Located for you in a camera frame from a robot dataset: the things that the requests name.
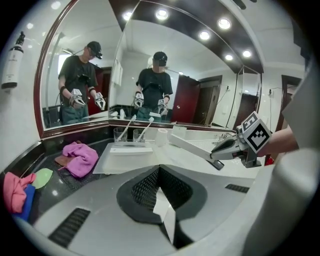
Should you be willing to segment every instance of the pink cloth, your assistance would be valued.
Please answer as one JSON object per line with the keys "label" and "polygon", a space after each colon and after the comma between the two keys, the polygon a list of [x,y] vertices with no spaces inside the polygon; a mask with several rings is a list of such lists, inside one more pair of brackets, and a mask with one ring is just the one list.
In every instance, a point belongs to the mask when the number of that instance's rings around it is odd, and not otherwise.
{"label": "pink cloth", "polygon": [[22,213],[27,195],[24,189],[36,179],[36,175],[31,173],[27,177],[19,178],[11,172],[4,176],[3,199],[9,213]]}
{"label": "pink cloth", "polygon": [[75,157],[65,168],[76,178],[87,175],[98,160],[97,152],[86,144],[73,142],[63,148],[62,154],[66,157]]}

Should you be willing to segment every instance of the recessed light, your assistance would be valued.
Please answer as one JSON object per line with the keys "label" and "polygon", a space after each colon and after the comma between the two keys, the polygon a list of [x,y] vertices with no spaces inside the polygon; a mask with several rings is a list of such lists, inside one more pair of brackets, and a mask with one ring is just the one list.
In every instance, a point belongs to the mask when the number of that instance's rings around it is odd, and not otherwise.
{"label": "recessed light", "polygon": [[199,34],[199,37],[202,39],[202,40],[208,40],[210,38],[210,34],[207,32],[207,31],[202,31],[200,34]]}
{"label": "recessed light", "polygon": [[26,28],[27,28],[28,30],[32,29],[33,27],[34,27],[34,25],[33,25],[32,23],[28,23],[28,24],[26,25]]}
{"label": "recessed light", "polygon": [[251,52],[249,50],[245,50],[243,53],[242,53],[243,57],[246,57],[246,58],[249,58],[251,57]]}
{"label": "recessed light", "polygon": [[54,10],[59,9],[60,6],[61,6],[61,3],[59,1],[55,1],[51,4],[51,8]]}
{"label": "recessed light", "polygon": [[164,21],[168,19],[169,14],[166,10],[160,9],[155,13],[155,16],[158,20]]}
{"label": "recessed light", "polygon": [[225,59],[227,61],[232,61],[234,59],[234,57],[232,57],[232,55],[228,54],[228,55],[225,56]]}
{"label": "recessed light", "polygon": [[132,15],[132,12],[131,11],[127,11],[124,15],[123,15],[123,18],[128,21],[130,20],[130,17]]}
{"label": "recessed light", "polygon": [[218,26],[223,30],[228,30],[231,27],[231,23],[226,18],[221,18],[218,21]]}

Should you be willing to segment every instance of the person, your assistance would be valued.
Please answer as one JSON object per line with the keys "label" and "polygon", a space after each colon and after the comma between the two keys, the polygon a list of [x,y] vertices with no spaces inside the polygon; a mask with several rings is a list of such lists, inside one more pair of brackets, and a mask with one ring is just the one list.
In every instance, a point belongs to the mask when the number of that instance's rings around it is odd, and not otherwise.
{"label": "person", "polygon": [[[86,86],[90,95],[95,99],[98,86],[95,68],[89,62],[93,58],[102,58],[101,46],[98,42],[92,41],[83,49],[82,55],[68,57],[59,73],[60,100],[62,102],[61,117],[62,124],[69,125],[81,122],[89,115],[86,94]],[[79,104],[72,97],[72,90],[79,89],[82,93],[82,100],[85,105]]]}
{"label": "person", "polygon": [[258,157],[269,154],[280,154],[299,149],[298,143],[290,127],[276,131],[268,143],[257,153]]}
{"label": "person", "polygon": [[[140,72],[135,94],[143,94],[144,102],[137,113],[140,120],[148,120],[150,112],[158,113],[158,102],[164,99],[167,105],[170,95],[173,94],[170,75],[165,72],[168,57],[158,51],[154,54],[152,68],[146,68]],[[161,117],[154,117],[155,121],[161,121]]]}

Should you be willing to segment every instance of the black cap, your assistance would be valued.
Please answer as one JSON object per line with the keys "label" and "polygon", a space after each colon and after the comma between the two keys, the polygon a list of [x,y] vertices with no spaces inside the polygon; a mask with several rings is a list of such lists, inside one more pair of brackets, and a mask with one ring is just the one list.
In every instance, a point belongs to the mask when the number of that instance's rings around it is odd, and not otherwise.
{"label": "black cap", "polygon": [[102,59],[100,43],[98,43],[96,41],[92,41],[92,42],[88,43],[88,45],[86,47],[91,49],[91,52],[95,57],[97,57],[100,60]]}
{"label": "black cap", "polygon": [[159,67],[165,67],[167,65],[168,57],[163,51],[158,51],[153,55],[155,61],[159,61]]}

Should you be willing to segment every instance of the black countertop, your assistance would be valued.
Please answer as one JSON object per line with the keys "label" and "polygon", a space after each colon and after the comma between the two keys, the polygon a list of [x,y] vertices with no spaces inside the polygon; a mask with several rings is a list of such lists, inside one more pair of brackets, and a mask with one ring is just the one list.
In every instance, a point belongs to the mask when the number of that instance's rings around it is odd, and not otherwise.
{"label": "black countertop", "polygon": [[[106,139],[88,144],[88,146],[96,150],[100,158],[108,143],[112,142],[114,142],[113,139]],[[35,190],[32,208],[28,219],[30,224],[34,224],[35,221],[52,206],[67,198],[84,185],[109,176],[107,174],[93,174],[96,167],[95,165],[85,177],[75,178],[67,169],[58,170],[61,168],[61,165],[55,162],[55,158],[60,155],[62,155],[62,151],[46,156],[32,171],[37,174],[38,170],[48,168],[52,170],[53,173],[49,182],[45,186]]]}

